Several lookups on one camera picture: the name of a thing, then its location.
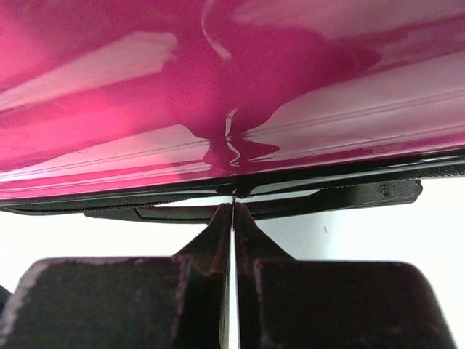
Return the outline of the pink and teal children's suitcase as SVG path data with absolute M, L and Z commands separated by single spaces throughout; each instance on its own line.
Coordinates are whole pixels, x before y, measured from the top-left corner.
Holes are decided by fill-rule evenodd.
M 462 1 L 3 1 L 1 210 L 206 221 L 464 175 Z

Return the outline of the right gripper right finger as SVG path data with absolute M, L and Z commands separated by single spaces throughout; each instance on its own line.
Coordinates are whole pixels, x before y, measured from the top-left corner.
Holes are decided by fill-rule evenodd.
M 242 348 L 454 348 L 424 275 L 403 262 L 299 261 L 234 207 Z

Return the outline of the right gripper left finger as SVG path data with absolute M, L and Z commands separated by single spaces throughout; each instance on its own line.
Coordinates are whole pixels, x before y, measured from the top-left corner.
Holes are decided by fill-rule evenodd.
M 232 210 L 170 257 L 35 262 L 1 312 L 1 346 L 226 348 Z

